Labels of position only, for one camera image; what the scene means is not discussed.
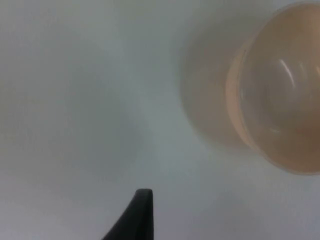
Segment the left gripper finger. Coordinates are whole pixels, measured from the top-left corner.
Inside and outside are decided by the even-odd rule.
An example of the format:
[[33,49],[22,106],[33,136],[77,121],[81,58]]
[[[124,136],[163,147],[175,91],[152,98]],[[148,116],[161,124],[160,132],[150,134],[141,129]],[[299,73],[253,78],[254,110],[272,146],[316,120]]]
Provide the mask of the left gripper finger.
[[154,240],[153,191],[138,189],[103,240]]

